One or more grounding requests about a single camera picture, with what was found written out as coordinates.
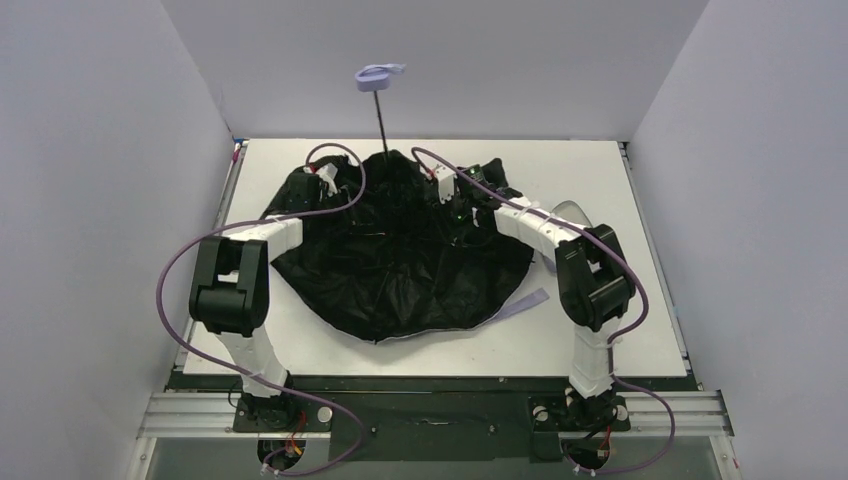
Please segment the purple umbrella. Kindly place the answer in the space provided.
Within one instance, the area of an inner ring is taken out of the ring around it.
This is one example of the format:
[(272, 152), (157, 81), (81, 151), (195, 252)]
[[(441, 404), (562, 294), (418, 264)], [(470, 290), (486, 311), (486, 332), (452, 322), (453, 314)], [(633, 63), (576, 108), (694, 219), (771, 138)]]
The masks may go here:
[[(476, 227), (454, 200), (442, 205), (433, 169), (386, 148), (363, 162), (309, 156), (293, 172), (328, 163), (338, 193), (308, 212), (302, 244), (272, 266), (335, 329), (378, 343), (469, 330), (547, 301), (541, 288), (519, 294), (533, 250)], [(286, 180), (267, 215), (283, 211)]]

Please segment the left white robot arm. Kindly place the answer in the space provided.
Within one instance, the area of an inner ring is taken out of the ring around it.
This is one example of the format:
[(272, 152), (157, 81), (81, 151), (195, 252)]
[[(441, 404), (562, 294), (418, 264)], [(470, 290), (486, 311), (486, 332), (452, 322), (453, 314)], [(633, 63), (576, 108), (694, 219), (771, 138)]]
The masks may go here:
[(302, 244), (305, 227), (297, 215), (316, 209), (326, 191), (312, 173), (297, 172), (293, 186), (283, 211), (267, 223), (200, 240), (188, 303), (190, 316), (223, 344), (241, 375), (241, 412), (272, 429), (287, 429), (301, 415), (294, 396), (280, 390), (293, 382), (265, 327), (270, 264)]

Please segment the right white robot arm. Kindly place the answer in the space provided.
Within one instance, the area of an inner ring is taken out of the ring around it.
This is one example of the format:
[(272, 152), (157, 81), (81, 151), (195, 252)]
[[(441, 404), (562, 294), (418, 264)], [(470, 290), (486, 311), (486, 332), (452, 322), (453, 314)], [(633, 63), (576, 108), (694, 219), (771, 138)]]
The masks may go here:
[(511, 188), (488, 182), (473, 166), (439, 183), (440, 199), (452, 199), (482, 229), (512, 238), (554, 266), (559, 302), (574, 324), (574, 347), (565, 417), (578, 431), (602, 430), (622, 414), (615, 404), (610, 336), (636, 293), (620, 265), (622, 250), (607, 225), (585, 227), (539, 208)]

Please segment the purple zippered umbrella case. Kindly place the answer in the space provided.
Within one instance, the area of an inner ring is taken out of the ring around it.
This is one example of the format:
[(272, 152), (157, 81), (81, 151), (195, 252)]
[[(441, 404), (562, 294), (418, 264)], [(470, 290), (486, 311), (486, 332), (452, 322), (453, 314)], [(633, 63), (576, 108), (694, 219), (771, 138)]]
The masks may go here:
[[(577, 224), (582, 227), (593, 227), (592, 221), (586, 215), (584, 210), (580, 207), (578, 203), (573, 200), (565, 200), (560, 202), (552, 209), (551, 214), (572, 224)], [(540, 253), (539, 256), (546, 270), (551, 275), (555, 275), (557, 273), (555, 261), (542, 253)]]

